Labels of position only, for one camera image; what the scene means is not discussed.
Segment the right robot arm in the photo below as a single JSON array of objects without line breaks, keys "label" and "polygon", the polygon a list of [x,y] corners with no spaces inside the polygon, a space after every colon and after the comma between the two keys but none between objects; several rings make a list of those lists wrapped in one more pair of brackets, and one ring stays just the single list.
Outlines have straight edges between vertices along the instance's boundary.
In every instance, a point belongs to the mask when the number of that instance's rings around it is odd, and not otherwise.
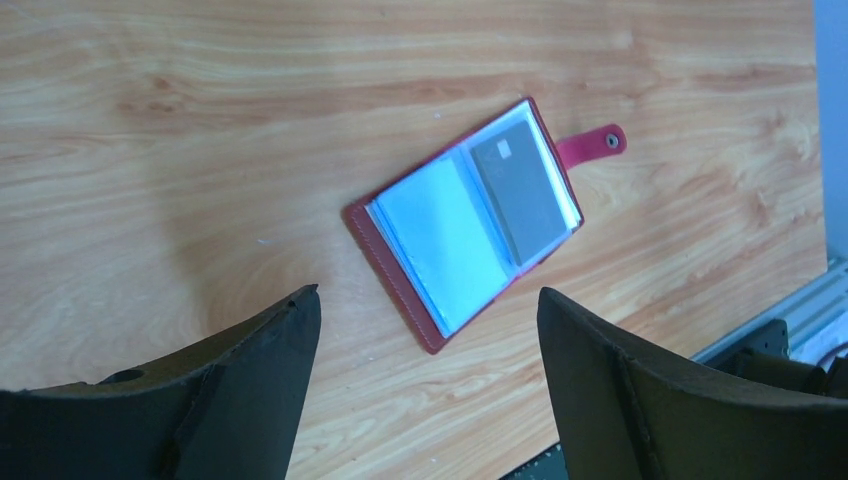
[{"label": "right robot arm", "polygon": [[771,320],[732,342],[705,364],[739,378],[785,390],[845,399],[847,344],[842,342],[815,354],[811,360],[792,359],[789,331],[782,319]]}]

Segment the red leather card holder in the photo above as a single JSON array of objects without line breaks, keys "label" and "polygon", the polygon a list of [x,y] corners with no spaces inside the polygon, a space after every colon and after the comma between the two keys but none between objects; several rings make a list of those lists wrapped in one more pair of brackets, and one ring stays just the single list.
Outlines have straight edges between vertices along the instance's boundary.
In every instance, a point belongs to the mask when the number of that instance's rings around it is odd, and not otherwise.
[{"label": "red leather card holder", "polygon": [[[470,153],[520,121],[534,131],[569,227],[523,268],[510,253]],[[422,348],[436,354],[584,225],[569,171],[626,148],[617,124],[554,140],[535,100],[524,97],[348,205],[343,218]]]}]

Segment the dark card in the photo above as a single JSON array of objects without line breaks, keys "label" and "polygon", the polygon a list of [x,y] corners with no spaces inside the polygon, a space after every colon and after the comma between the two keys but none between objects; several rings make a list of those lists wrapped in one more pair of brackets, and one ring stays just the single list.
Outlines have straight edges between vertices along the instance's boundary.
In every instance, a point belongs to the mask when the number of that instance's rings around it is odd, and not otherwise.
[{"label": "dark card", "polygon": [[534,131],[520,121],[470,153],[510,253],[523,268],[569,231]]}]

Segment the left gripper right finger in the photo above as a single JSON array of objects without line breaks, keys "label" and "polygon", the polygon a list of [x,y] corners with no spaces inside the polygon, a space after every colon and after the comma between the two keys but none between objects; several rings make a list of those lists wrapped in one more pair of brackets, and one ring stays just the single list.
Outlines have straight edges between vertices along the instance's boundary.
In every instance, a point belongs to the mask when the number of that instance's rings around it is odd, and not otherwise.
[{"label": "left gripper right finger", "polygon": [[666,350],[560,292],[537,330],[572,479],[843,479],[847,392],[818,368],[732,372]]}]

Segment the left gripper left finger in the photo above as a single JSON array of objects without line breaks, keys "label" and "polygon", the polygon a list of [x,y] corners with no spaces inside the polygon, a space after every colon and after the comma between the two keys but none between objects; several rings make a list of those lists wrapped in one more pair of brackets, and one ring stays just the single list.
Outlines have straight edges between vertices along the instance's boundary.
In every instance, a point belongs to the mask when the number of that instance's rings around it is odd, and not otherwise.
[{"label": "left gripper left finger", "polygon": [[5,479],[282,479],[321,330],[304,286],[98,383],[1,394]]}]

